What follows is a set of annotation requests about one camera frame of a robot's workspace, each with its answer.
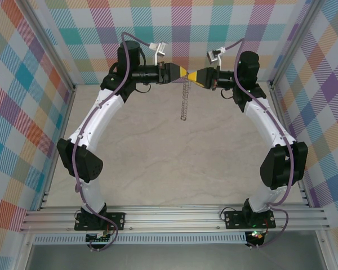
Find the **silver metal chain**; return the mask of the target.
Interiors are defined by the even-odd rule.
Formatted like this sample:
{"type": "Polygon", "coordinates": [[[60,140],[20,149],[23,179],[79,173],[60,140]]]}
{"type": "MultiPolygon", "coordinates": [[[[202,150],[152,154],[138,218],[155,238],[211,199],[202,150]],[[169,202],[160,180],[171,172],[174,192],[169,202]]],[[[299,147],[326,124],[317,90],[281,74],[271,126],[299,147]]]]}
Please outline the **silver metal chain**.
{"type": "Polygon", "coordinates": [[[181,115],[180,119],[182,121],[186,121],[187,119],[187,112],[188,112],[188,99],[189,99],[189,92],[191,90],[191,82],[186,76],[183,81],[183,92],[182,92],[182,103],[181,103],[181,115]]]}

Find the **small controller board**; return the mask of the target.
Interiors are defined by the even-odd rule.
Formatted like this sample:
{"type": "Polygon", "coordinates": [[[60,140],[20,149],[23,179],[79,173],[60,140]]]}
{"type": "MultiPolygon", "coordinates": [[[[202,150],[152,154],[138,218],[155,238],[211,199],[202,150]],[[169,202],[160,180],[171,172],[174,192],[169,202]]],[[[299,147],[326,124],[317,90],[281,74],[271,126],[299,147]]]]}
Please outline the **small controller board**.
{"type": "Polygon", "coordinates": [[[265,231],[246,232],[246,245],[249,247],[261,246],[265,241],[265,231]]]}
{"type": "Polygon", "coordinates": [[[111,241],[111,233],[88,233],[85,236],[85,242],[92,245],[106,245],[111,241]]]}

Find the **grey metal panel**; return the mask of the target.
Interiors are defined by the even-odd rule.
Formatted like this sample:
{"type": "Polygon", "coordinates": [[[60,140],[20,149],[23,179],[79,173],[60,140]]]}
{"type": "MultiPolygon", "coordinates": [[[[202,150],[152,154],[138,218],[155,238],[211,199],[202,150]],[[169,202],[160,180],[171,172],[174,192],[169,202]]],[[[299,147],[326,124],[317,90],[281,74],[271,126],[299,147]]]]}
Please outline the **grey metal panel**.
{"type": "Polygon", "coordinates": [[[25,270],[326,270],[316,252],[243,245],[35,245],[25,270]]]}

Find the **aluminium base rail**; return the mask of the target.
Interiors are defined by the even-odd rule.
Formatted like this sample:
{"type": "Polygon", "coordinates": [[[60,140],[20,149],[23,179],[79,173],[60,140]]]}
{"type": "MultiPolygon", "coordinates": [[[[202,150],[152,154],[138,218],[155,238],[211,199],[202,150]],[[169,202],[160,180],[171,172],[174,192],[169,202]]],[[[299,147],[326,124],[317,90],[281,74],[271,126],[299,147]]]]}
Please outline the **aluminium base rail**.
{"type": "MultiPolygon", "coordinates": [[[[225,205],[151,205],[110,206],[109,212],[125,214],[123,231],[127,233],[225,232],[225,223],[219,217],[225,205]]],[[[48,206],[27,212],[22,233],[73,233],[77,206],[48,206]]],[[[329,221],[321,208],[289,203],[274,213],[273,232],[328,230],[329,221]]]]}

